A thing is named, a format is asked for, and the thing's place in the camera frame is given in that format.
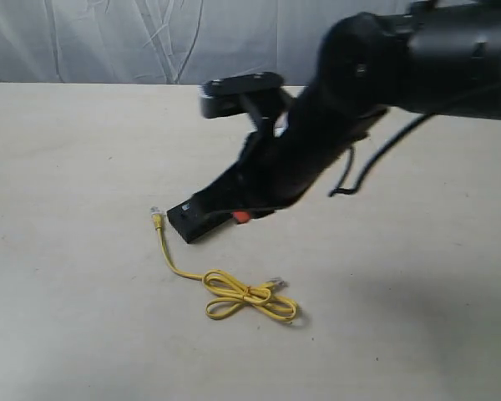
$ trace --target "white backdrop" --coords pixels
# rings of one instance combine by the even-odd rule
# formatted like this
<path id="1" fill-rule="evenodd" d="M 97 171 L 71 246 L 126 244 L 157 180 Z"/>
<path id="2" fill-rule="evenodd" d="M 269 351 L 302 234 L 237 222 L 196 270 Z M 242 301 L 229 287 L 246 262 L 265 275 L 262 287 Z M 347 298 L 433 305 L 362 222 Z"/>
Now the white backdrop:
<path id="1" fill-rule="evenodd" d="M 333 23 L 408 3 L 0 0 L 0 81 L 197 84 L 272 70 L 304 84 Z"/>

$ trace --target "white table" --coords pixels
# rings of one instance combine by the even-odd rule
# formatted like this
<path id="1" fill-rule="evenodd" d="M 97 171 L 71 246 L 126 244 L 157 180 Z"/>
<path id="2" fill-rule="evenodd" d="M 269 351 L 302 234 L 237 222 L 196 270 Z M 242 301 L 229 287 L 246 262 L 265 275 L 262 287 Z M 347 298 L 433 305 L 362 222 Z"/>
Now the white table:
<path id="1" fill-rule="evenodd" d="M 168 229 L 183 268 L 288 280 L 292 327 L 208 319 L 149 219 L 250 130 L 193 87 L 0 84 L 0 401 L 501 401 L 501 122 L 430 122 L 352 198 L 326 197 L 340 162 L 288 211 L 194 246 Z"/>

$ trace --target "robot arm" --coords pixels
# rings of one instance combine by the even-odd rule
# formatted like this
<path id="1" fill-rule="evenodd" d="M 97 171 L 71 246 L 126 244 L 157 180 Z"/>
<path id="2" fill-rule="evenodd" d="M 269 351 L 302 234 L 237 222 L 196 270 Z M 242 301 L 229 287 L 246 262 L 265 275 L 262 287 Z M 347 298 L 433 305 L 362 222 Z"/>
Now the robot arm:
<path id="1" fill-rule="evenodd" d="M 501 119 L 501 2 L 435 5 L 341 20 L 322 42 L 315 78 L 295 99 L 273 73 L 203 85 L 206 118 L 247 113 L 256 131 L 227 171 L 168 211 L 182 237 L 192 242 L 229 219 L 293 205 L 389 106 Z"/>

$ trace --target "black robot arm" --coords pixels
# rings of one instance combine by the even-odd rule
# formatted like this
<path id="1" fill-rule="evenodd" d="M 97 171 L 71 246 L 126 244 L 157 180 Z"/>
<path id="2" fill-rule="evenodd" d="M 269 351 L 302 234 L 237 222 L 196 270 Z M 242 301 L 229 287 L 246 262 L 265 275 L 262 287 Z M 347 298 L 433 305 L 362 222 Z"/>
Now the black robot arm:
<path id="1" fill-rule="evenodd" d="M 182 237 L 192 242 L 229 219 L 247 222 L 293 205 L 388 106 L 501 119 L 501 2 L 435 5 L 341 20 L 295 99 L 274 73 L 203 85 L 206 118 L 247 113 L 256 131 L 227 171 L 168 211 Z"/>

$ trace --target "table surface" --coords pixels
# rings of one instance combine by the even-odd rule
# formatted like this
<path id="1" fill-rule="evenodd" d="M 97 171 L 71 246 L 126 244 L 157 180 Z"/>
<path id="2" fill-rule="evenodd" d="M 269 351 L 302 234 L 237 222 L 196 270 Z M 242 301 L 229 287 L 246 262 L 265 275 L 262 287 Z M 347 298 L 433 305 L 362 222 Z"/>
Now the table surface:
<path id="1" fill-rule="evenodd" d="M 287 211 L 193 246 L 168 229 L 185 269 L 289 281 L 290 327 L 208 319 L 149 218 L 250 130 L 193 87 L 0 84 L 0 400 L 501 400 L 501 122 L 435 119 L 354 197 L 326 197 L 340 161 Z"/>

